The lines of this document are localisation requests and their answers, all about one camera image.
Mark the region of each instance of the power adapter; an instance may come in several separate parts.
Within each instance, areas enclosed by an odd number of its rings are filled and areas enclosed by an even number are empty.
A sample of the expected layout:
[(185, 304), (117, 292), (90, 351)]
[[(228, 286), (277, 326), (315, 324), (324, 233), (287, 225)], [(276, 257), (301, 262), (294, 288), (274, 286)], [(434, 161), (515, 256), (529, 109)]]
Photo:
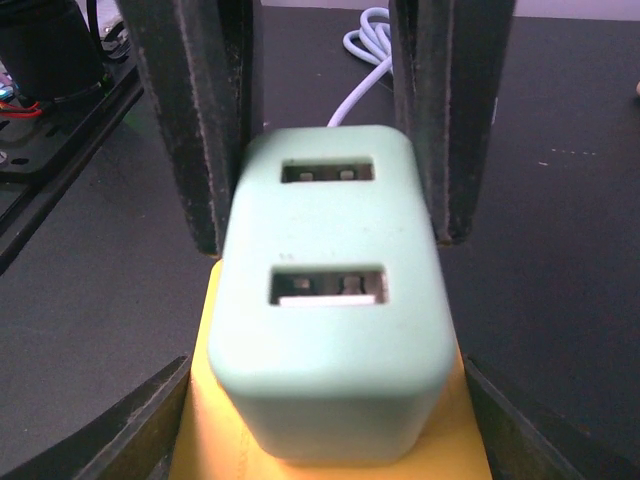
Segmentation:
[(380, 126), (259, 137), (223, 257), (209, 361), (261, 448), (311, 465), (408, 452), (456, 352), (411, 142)]

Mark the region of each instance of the yellow object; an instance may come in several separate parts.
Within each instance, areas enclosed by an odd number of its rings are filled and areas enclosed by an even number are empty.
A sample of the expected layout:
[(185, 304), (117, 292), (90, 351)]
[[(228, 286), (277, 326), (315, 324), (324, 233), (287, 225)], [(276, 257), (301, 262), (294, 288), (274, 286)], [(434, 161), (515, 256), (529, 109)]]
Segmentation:
[(264, 453), (207, 359), (220, 266), (209, 282), (170, 480), (491, 480), (460, 356), (418, 443), (393, 465), (303, 468)]

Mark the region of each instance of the black tabletop surface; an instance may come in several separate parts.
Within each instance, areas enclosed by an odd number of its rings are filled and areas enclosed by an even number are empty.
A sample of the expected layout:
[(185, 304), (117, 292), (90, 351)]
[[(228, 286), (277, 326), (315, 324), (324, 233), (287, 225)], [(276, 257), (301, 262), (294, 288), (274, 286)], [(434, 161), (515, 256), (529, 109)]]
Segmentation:
[[(267, 129), (323, 125), (370, 71), (358, 15), (267, 9)], [(638, 23), (515, 21), (475, 231), (441, 251), (462, 350), (635, 461), (639, 52)], [(392, 125), (391, 82), (346, 123)], [(0, 277), (0, 473), (190, 352), (212, 263), (143, 97)]]

